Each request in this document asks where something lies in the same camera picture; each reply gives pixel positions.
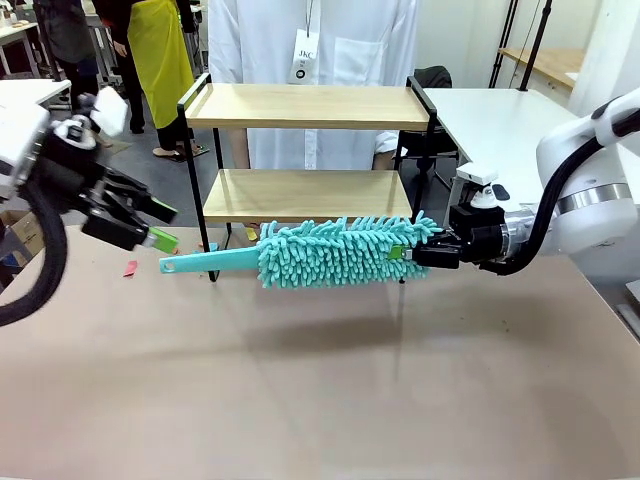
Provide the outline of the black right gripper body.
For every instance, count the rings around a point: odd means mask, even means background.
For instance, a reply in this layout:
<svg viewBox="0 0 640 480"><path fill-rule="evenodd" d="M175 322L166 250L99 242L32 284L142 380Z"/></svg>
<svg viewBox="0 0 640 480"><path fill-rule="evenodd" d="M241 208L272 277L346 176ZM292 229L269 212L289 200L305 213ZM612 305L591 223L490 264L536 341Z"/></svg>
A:
<svg viewBox="0 0 640 480"><path fill-rule="evenodd" d="M452 206L449 227L459 238L456 259L449 260L447 268L457 269L461 263L473 263L480 269L502 274L497 263L504 257L505 211L497 206L477 208L470 203Z"/></svg>

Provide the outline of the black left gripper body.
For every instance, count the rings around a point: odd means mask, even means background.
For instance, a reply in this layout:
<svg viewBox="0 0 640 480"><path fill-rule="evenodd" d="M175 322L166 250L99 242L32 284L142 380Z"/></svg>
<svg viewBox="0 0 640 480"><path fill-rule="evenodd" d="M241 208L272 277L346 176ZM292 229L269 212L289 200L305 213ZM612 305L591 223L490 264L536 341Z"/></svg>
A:
<svg viewBox="0 0 640 480"><path fill-rule="evenodd" d="M102 161L91 134L78 124L53 124L38 132L33 154L29 205L47 251L67 249L62 216L70 211L85 216L81 231L93 238L127 251L142 246L150 226L133 200L149 189Z"/></svg>

